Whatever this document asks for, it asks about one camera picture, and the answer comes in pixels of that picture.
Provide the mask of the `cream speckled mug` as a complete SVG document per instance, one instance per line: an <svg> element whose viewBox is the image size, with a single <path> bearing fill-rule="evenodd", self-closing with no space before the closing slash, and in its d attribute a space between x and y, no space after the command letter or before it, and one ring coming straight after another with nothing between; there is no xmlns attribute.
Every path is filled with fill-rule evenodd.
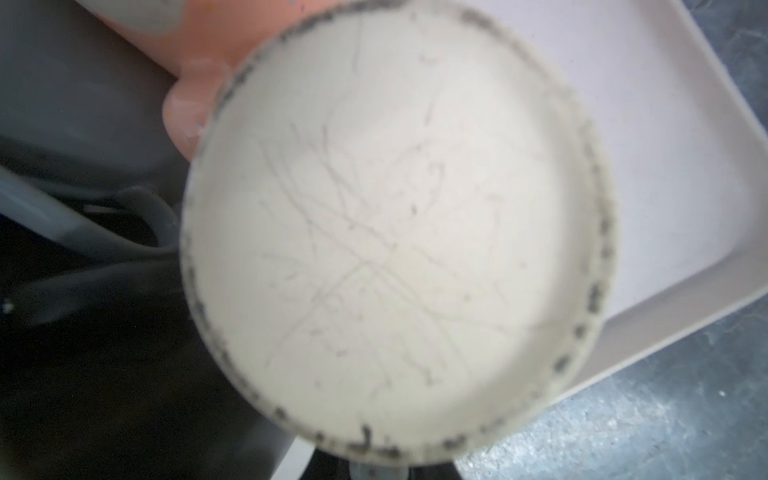
<svg viewBox="0 0 768 480"><path fill-rule="evenodd" d="M201 337L261 414L352 461L448 462L592 351L610 164L571 88L486 12L346 2L220 90L180 254Z"/></svg>

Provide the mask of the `black mug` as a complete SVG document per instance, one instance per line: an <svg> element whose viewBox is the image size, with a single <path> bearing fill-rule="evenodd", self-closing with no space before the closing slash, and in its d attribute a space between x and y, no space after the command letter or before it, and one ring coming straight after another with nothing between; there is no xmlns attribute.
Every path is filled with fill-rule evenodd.
<svg viewBox="0 0 768 480"><path fill-rule="evenodd" d="M291 437L213 361L175 257L100 264L1 223L5 479L267 479Z"/></svg>

